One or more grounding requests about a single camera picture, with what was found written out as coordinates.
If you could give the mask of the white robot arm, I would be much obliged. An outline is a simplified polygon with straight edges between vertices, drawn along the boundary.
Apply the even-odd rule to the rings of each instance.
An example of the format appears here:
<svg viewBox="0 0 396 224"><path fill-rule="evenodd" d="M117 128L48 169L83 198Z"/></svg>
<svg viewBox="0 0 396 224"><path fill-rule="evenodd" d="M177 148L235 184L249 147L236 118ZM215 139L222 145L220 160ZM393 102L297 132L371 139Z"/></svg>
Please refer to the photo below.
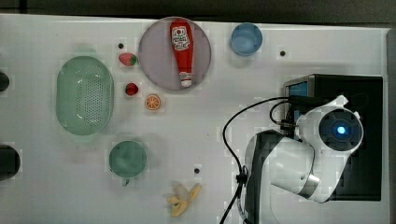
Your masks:
<svg viewBox="0 0 396 224"><path fill-rule="evenodd" d="M364 136L359 113L346 108L347 103L339 95L301 115L293 138L266 130L250 139L245 203L238 206L246 224L278 224L271 208L272 186L316 203L332 196Z"/></svg>

